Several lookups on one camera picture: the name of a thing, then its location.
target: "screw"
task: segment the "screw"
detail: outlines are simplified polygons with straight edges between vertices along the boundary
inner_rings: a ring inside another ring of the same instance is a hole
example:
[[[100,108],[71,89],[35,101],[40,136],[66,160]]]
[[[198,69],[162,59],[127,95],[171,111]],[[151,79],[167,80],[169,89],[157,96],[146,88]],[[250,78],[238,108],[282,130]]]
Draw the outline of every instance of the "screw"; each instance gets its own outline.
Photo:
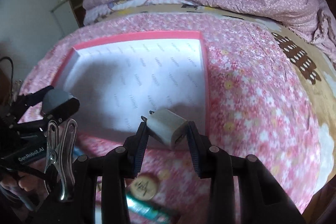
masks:
[[[78,159],[78,161],[80,161],[80,162],[84,162],[84,161],[87,160],[87,155],[80,155],[77,159]]]
[[[246,157],[250,162],[255,162],[258,158],[255,155],[247,155]]]
[[[124,153],[124,152],[126,151],[126,148],[123,147],[123,146],[118,146],[118,147],[115,149],[115,151],[116,151],[117,153]]]
[[[218,148],[217,146],[211,146],[211,147],[209,148],[209,150],[210,150],[210,152],[212,152],[212,153],[217,153],[217,152],[219,152],[219,148]]]

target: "black cable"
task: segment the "black cable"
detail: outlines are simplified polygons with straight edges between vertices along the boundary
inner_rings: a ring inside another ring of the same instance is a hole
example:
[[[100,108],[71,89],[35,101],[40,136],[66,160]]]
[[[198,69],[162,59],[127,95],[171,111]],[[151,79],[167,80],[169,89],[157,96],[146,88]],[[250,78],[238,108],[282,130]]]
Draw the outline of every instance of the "black cable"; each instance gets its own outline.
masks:
[[[12,66],[12,75],[11,75],[11,78],[10,78],[10,99],[12,99],[12,96],[13,96],[13,93],[12,93],[12,89],[13,89],[13,74],[14,74],[14,64],[13,64],[13,60],[9,57],[9,56],[4,56],[2,58],[0,58],[0,63],[3,61],[3,60],[8,60]]]

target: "metal clip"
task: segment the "metal clip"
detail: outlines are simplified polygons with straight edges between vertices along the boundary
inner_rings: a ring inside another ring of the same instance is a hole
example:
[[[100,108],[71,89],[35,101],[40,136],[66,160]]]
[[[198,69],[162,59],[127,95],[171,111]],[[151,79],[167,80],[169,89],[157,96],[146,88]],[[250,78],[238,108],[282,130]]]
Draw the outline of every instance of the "metal clip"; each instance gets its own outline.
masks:
[[[47,156],[44,173],[56,181],[59,176],[62,183],[62,191],[59,200],[66,202],[72,199],[75,185],[75,178],[72,172],[72,153],[77,135],[78,125],[75,120],[66,121],[63,132],[55,121],[48,122],[47,130]],[[48,182],[45,182],[47,191],[51,192]]]

